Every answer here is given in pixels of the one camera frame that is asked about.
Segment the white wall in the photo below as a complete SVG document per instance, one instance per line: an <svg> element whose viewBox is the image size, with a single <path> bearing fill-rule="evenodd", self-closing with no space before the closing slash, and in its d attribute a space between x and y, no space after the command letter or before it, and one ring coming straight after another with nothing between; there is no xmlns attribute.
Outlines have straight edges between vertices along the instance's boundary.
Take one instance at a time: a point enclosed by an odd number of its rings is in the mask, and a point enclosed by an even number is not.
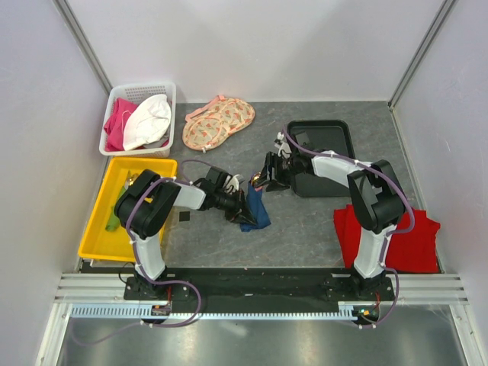
<svg viewBox="0 0 488 366"><path fill-rule="evenodd" d="M457 2L397 108L438 248L488 348L488 2Z"/></svg>
<svg viewBox="0 0 488 366"><path fill-rule="evenodd" d="M68 0L114 85L178 98L387 100L441 0Z"/></svg>
<svg viewBox="0 0 488 366"><path fill-rule="evenodd" d="M97 188L107 97L51 1L2 2L0 34L0 364L30 366Z"/></svg>

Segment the white cloth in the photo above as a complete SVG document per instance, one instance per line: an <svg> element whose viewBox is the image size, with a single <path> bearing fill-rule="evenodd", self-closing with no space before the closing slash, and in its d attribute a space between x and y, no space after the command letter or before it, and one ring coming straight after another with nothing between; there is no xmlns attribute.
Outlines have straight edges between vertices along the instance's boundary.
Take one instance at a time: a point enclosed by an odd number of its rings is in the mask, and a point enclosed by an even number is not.
<svg viewBox="0 0 488 366"><path fill-rule="evenodd" d="M171 123L166 95L147 98L130 115L124 128L124 150L133 150L162 139Z"/></svg>

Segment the red towel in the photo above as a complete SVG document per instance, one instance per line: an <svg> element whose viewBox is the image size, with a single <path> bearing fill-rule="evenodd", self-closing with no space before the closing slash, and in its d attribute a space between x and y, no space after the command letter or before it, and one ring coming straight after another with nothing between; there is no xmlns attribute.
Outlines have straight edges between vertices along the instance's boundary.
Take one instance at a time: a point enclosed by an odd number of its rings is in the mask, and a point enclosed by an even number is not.
<svg viewBox="0 0 488 366"><path fill-rule="evenodd" d="M426 212L413 210L415 226L405 234L393 234L387 253L387 267L398 271L414 273L439 272L435 255L435 234L441 228L440 223L427 218ZM405 213L397 229L405 229L410 222L409 214ZM359 225L351 204L346 208L334 211L334 224L342 258L346 268L352 267L359 250L361 225Z"/></svg>

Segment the white plastic basket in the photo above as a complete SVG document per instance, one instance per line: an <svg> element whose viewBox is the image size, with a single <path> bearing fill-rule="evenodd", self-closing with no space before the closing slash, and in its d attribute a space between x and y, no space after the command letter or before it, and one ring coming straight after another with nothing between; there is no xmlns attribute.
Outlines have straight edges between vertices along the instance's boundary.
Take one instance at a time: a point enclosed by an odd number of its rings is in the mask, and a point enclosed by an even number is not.
<svg viewBox="0 0 488 366"><path fill-rule="evenodd" d="M125 99L134 104L141 104L147 98L157 94L166 94L168 103L171 105L171 123L169 124L169 141L157 149L137 149L131 151L105 151L107 145L107 134L103 126L114 110L115 100L117 98ZM140 84L125 84L113 88L108 96L107 109L105 110L104 123L101 128L100 136L100 153L105 156L145 156L155 158L167 158L169 150L173 145L175 136L175 108L176 108L176 86L172 82L148 82Z"/></svg>

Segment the pink cloth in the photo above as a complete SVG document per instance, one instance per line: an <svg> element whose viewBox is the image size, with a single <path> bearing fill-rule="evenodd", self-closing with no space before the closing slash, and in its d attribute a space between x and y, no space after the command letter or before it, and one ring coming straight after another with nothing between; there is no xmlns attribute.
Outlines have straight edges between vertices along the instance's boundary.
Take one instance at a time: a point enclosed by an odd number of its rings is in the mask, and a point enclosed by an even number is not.
<svg viewBox="0 0 488 366"><path fill-rule="evenodd" d="M137 104L122 98L116 99L114 111L104 125L104 130L108 135L105 151L124 151L124 128L136 108Z"/></svg>

